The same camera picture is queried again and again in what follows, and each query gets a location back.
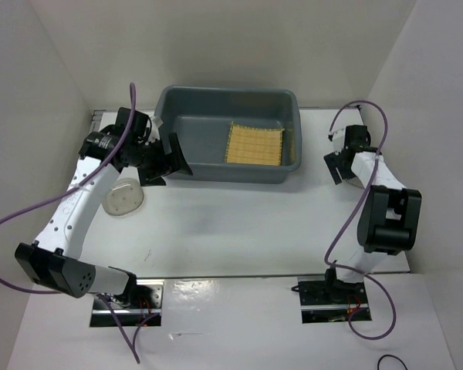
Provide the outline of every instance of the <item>white backdrop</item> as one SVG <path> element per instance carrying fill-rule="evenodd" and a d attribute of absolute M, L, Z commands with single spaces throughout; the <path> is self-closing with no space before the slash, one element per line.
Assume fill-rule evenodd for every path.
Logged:
<path fill-rule="evenodd" d="M 367 97 L 415 0 L 31 0 L 90 108 L 137 84 L 291 89 L 300 106 Z"/>
<path fill-rule="evenodd" d="M 64 189 L 88 128 L 86 104 L 31 5 L 0 1 L 0 217 Z M 19 241 L 33 240 L 50 211 L 0 227 L 0 276 L 32 285 L 14 251 Z M 0 285 L 0 369 L 28 297 Z"/>

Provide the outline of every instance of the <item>white table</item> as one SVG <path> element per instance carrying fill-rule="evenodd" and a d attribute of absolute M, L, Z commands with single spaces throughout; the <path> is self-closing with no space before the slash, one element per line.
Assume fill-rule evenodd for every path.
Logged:
<path fill-rule="evenodd" d="M 161 326 L 137 339 L 140 365 L 117 328 L 89 328 L 91 296 L 31 295 L 8 370 L 358 370 L 375 369 L 385 353 L 410 370 L 454 369 L 423 277 L 378 278 L 398 311 L 393 333 L 380 341 L 358 338 L 346 322 L 303 325 L 294 277 L 166 281 Z M 391 309 L 378 286 L 368 281 L 366 289 L 373 320 L 355 326 L 377 335 Z M 127 328 L 129 338 L 133 332 Z"/>
<path fill-rule="evenodd" d="M 280 185 L 169 180 L 146 187 L 144 204 L 125 217 L 99 208 L 83 247 L 83 261 L 114 266 L 138 277 L 209 277 L 322 274 L 323 256 L 362 190 L 336 186 L 323 156 L 334 109 L 302 109 L 302 166 Z M 101 126 L 114 123 L 104 113 Z M 358 110 L 339 125 L 361 124 Z M 135 169 L 120 178 L 137 179 Z M 353 222 L 333 258 L 360 246 Z M 409 271 L 404 254 L 378 272 Z"/>

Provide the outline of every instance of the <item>red wire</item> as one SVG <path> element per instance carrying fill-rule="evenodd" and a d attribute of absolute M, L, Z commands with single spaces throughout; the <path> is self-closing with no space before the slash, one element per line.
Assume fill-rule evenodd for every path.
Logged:
<path fill-rule="evenodd" d="M 357 306 L 353 309 L 353 311 L 351 311 L 351 301 L 350 301 L 350 297 L 354 297 L 355 300 L 357 301 Z M 360 308 L 360 306 L 362 305 L 362 301 L 360 300 L 360 298 L 358 298 L 355 294 L 349 294 L 346 296 L 346 300 L 348 301 L 348 314 L 352 314 L 354 312 L 357 312 Z"/>
<path fill-rule="evenodd" d="M 151 315 L 151 307 L 150 307 L 150 305 L 149 305 L 149 301 L 147 300 L 146 297 L 144 297 L 144 300 L 146 301 L 147 313 L 148 313 L 149 315 Z"/>
<path fill-rule="evenodd" d="M 140 298 L 139 299 L 139 308 L 140 308 L 140 316 L 139 316 L 139 321 L 137 322 L 138 324 L 140 324 L 140 321 L 142 320 L 142 318 L 144 317 L 144 312 L 142 311 L 142 300 Z"/>

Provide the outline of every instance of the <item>white wall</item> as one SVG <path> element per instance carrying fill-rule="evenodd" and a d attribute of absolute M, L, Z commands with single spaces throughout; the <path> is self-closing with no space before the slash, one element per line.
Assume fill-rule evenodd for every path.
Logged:
<path fill-rule="evenodd" d="M 415 0 L 31 0 L 91 108 L 137 84 L 275 86 L 301 106 L 366 97 Z"/>
<path fill-rule="evenodd" d="M 88 127 L 86 104 L 31 5 L 1 0 L 0 217 L 64 188 Z M 0 228 L 1 276 L 31 285 L 14 251 L 34 238 L 48 213 Z M 0 369 L 7 367 L 27 301 L 27 294 L 0 285 Z"/>
<path fill-rule="evenodd" d="M 369 97 L 390 120 L 387 162 L 423 194 L 411 263 L 463 370 L 463 0 L 417 1 Z"/>

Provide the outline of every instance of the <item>white surface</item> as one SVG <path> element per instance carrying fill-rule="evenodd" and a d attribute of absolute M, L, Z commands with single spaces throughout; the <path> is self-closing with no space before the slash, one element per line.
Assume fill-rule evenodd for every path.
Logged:
<path fill-rule="evenodd" d="M 280 87 L 300 106 L 364 98 L 415 0 L 31 0 L 91 108 L 168 85 Z"/>
<path fill-rule="evenodd" d="M 372 176 L 373 168 L 376 165 L 376 154 L 362 152 L 355 154 L 352 164 L 352 172 L 357 175 L 362 182 L 363 187 L 367 187 L 370 177 Z M 382 185 L 388 189 L 401 190 L 405 188 L 401 182 L 391 173 L 384 162 L 384 157 L 379 155 L 379 163 L 377 165 L 377 173 L 372 182 L 373 185 Z"/>
<path fill-rule="evenodd" d="M 81 259 L 142 277 L 323 274 L 323 256 L 362 190 L 336 186 L 323 156 L 333 151 L 327 130 L 336 110 L 302 110 L 302 166 L 280 185 L 168 181 L 145 187 L 144 204 L 125 217 L 101 207 L 86 236 Z M 105 113 L 102 126 L 116 113 Z M 361 124 L 357 110 L 340 126 Z M 134 168 L 120 178 L 137 177 Z M 357 222 L 333 259 L 360 248 Z M 404 254 L 378 271 L 408 271 Z"/>
<path fill-rule="evenodd" d="M 86 104 L 27 0 L 0 1 L 0 218 L 64 190 L 88 128 Z M 31 286 L 14 251 L 51 211 L 0 227 L 0 276 Z M 0 370 L 27 300 L 0 285 Z"/>
<path fill-rule="evenodd" d="M 353 255 L 348 259 L 341 259 L 339 264 L 351 266 L 359 271 L 370 273 L 376 266 L 381 264 L 386 258 L 389 258 L 386 253 L 372 252 L 366 253 L 363 248 L 358 248 Z M 346 283 L 359 283 L 363 281 L 364 276 L 355 271 L 347 270 L 346 268 L 336 267 L 336 276 L 339 280 Z"/>
<path fill-rule="evenodd" d="M 370 98 L 389 119 L 389 167 L 422 192 L 412 267 L 433 274 L 431 296 L 463 370 L 463 0 L 417 2 Z M 380 118 L 372 109 L 364 118 L 376 142 Z"/>
<path fill-rule="evenodd" d="M 122 294 L 129 281 L 129 275 L 114 268 L 96 266 L 96 275 L 90 293 Z"/>
<path fill-rule="evenodd" d="M 79 187 L 83 178 L 98 168 L 100 163 L 100 160 L 89 157 L 78 160 L 69 190 Z M 109 164 L 89 183 L 69 197 L 63 198 L 50 221 L 35 238 L 39 247 L 50 252 L 60 248 L 63 249 L 64 256 L 79 259 L 91 221 L 119 175 L 115 167 Z"/>
<path fill-rule="evenodd" d="M 158 328 L 144 328 L 134 361 L 117 328 L 89 328 L 91 297 L 29 299 L 8 370 L 67 369 L 373 369 L 385 353 L 409 369 L 452 370 L 439 321 L 422 276 L 379 277 L 396 301 L 398 321 L 380 341 L 365 341 L 347 323 L 302 324 L 293 277 L 167 281 Z M 384 293 L 367 283 L 373 321 L 367 335 L 390 324 Z M 128 328 L 132 338 L 134 328 Z M 388 361 L 383 370 L 401 369 Z"/>
<path fill-rule="evenodd" d="M 333 149 L 336 155 L 345 147 L 345 129 L 337 129 L 333 132 Z"/>

